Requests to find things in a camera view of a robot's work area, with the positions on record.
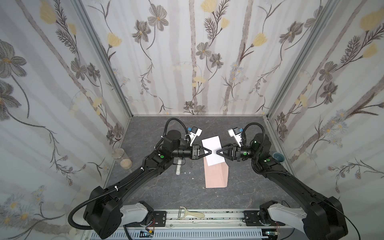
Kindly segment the pink paper envelope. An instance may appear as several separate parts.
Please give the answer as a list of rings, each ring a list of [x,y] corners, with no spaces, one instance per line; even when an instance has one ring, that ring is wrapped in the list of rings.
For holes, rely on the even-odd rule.
[[[205,185],[207,189],[226,188],[228,186],[229,166],[226,162],[208,166],[204,158]]]

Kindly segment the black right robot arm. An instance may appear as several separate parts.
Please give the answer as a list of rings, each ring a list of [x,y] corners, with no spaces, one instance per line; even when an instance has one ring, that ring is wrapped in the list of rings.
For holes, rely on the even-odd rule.
[[[310,240],[339,240],[348,235],[347,221],[341,202],[334,197],[311,189],[270,154],[272,143],[269,137],[256,134],[248,144],[230,144],[216,153],[231,161],[251,160],[252,170],[277,184],[298,204],[293,209],[269,201],[260,205],[258,220],[261,225],[270,226],[280,222],[304,233]]]

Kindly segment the white letter paper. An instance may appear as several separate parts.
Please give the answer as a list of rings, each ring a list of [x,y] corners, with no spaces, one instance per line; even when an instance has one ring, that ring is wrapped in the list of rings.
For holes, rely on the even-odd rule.
[[[225,158],[217,154],[217,151],[222,148],[219,136],[203,139],[202,144],[204,148],[212,151],[210,155],[206,156],[209,167],[225,162]]]

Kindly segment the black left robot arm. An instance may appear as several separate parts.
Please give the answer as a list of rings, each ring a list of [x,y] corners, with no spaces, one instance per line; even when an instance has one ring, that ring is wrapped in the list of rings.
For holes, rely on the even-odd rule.
[[[124,206],[125,200],[172,166],[175,158],[199,160],[210,155],[211,150],[193,143],[201,133],[202,130],[196,127],[187,130],[185,139],[177,130],[166,133],[140,167],[105,189],[95,188],[88,200],[76,206],[68,216],[70,226],[79,230],[93,230],[104,240],[120,226],[148,224],[153,216],[153,208],[144,201]]]

